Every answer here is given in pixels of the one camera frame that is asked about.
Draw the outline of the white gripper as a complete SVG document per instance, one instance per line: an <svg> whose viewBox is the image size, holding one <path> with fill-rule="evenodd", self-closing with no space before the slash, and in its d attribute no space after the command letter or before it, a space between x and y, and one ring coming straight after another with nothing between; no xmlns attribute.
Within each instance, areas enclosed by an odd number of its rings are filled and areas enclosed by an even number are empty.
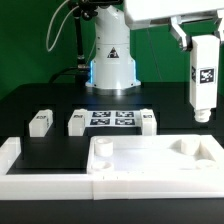
<svg viewBox="0 0 224 224"><path fill-rule="evenodd" d="M183 22L212 18L224 9L224 0L124 0L125 23L131 30L169 23L169 30L182 51L192 50L192 38L181 28ZM224 40L224 18L215 22L216 37Z"/></svg>

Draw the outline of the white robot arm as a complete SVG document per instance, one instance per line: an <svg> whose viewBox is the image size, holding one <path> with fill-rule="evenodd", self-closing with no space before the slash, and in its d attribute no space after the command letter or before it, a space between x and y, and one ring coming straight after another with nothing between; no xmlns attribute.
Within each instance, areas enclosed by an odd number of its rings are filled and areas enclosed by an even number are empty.
<svg viewBox="0 0 224 224"><path fill-rule="evenodd" d="M180 48L193 38L180 25L216 18L224 20L224 0L86 0L83 14L95 19L96 56L86 85L103 94L122 95L136 88L135 61L130 56L130 32L169 25Z"/></svg>

